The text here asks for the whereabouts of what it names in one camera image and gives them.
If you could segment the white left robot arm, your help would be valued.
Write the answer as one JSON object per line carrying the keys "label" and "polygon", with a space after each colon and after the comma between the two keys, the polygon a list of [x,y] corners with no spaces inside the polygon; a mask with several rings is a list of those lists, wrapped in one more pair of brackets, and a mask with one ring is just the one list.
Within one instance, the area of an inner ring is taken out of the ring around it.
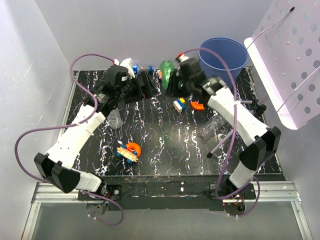
{"label": "white left robot arm", "polygon": [[86,98],[72,122],[73,126],[45,154],[38,153],[34,163],[40,175],[62,192],[85,190],[95,200],[101,200],[107,193],[102,178],[74,169],[77,155],[119,102],[129,104],[150,99],[158,91],[149,78],[148,70],[135,74],[128,66],[112,65],[90,92],[96,99]]}

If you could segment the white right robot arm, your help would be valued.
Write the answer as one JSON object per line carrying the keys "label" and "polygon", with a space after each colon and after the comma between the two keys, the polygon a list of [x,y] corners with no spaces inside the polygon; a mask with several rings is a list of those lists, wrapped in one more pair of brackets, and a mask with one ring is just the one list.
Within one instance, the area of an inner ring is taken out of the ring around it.
{"label": "white right robot arm", "polygon": [[182,55],[178,64],[178,68],[170,60],[160,64],[165,94],[178,98],[193,95],[202,100],[232,125],[246,145],[239,155],[237,167],[225,182],[227,195],[237,199],[261,165],[277,152],[281,131],[276,126],[267,126],[250,113],[221,77],[206,77],[195,58]]}

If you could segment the green plastic bottle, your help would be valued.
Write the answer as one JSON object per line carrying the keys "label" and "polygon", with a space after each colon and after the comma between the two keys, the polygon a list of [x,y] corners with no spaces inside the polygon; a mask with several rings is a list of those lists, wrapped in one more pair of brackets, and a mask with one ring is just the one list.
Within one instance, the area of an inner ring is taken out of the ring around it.
{"label": "green plastic bottle", "polygon": [[171,73],[174,71],[175,67],[171,60],[164,60],[160,64],[161,71],[161,85],[167,90],[170,82]]}

